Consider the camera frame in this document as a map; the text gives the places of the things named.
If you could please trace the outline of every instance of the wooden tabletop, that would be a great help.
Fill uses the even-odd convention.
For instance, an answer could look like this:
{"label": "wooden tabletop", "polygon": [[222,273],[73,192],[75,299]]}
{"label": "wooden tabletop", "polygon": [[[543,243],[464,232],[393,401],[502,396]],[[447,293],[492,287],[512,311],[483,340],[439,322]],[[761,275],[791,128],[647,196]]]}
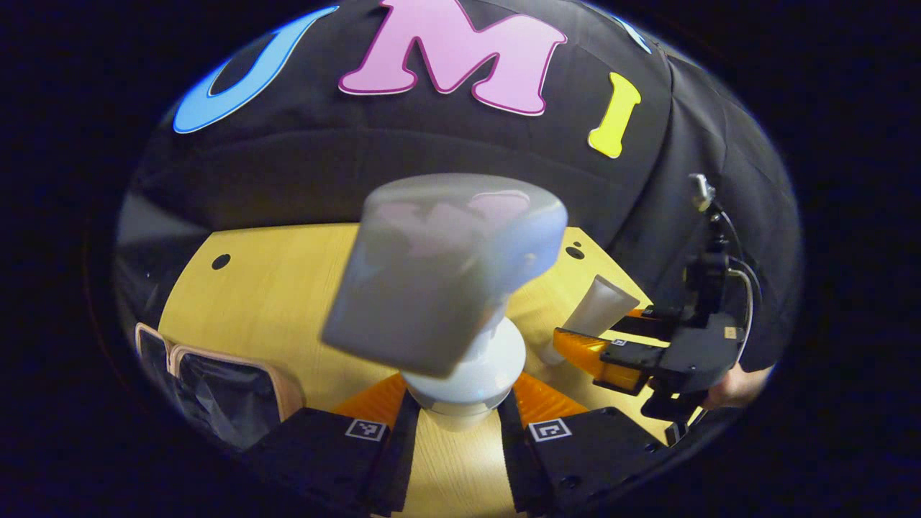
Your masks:
{"label": "wooden tabletop", "polygon": [[[331,411],[396,372],[320,341],[357,230],[357,224],[331,224],[211,234],[169,294],[158,331],[177,344],[264,361],[300,383],[306,406]],[[576,247],[584,258],[571,256],[566,247]],[[229,262],[214,269],[212,263],[224,254]],[[585,232],[566,229],[556,264],[509,301],[507,316],[528,347],[524,370],[589,409],[615,406],[664,443],[670,423],[640,414],[651,389],[637,397],[616,393],[593,385],[588,374],[566,362],[547,366],[537,356],[596,275],[639,299],[640,307],[651,303]],[[602,337],[668,345],[613,331]],[[420,413],[405,506],[394,516],[434,515],[516,515],[496,412],[464,432],[442,430]]]}

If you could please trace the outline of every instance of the orange plastic piece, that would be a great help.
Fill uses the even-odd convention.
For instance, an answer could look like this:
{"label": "orange plastic piece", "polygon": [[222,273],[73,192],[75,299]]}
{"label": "orange plastic piece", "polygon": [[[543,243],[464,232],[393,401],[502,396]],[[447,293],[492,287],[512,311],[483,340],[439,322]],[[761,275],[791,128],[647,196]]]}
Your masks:
{"label": "orange plastic piece", "polygon": [[521,425],[525,428],[531,423],[574,416],[589,411],[547,383],[525,372],[521,373],[512,388],[515,389],[515,398],[519,404]]}
{"label": "orange plastic piece", "polygon": [[397,372],[348,398],[332,412],[350,418],[386,423],[393,430],[405,393],[406,381]]}
{"label": "orange plastic piece", "polygon": [[554,348],[563,358],[598,381],[633,391],[640,382],[641,371],[605,363],[599,358],[601,350],[610,343],[603,338],[566,331],[560,327],[554,330]]}

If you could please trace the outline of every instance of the letter m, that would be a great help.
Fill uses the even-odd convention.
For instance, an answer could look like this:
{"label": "letter m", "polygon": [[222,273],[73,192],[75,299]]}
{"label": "letter m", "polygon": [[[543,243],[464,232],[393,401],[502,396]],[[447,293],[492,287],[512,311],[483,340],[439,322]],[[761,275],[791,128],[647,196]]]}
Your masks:
{"label": "letter m", "polygon": [[543,80],[554,49],[566,35],[536,18],[514,15],[476,30],[457,0],[383,0],[390,12],[357,70],[339,80],[355,95],[403,93],[418,77],[406,68],[418,43],[435,89],[456,90],[495,57],[492,73],[473,85],[480,102],[522,115],[540,115]]}

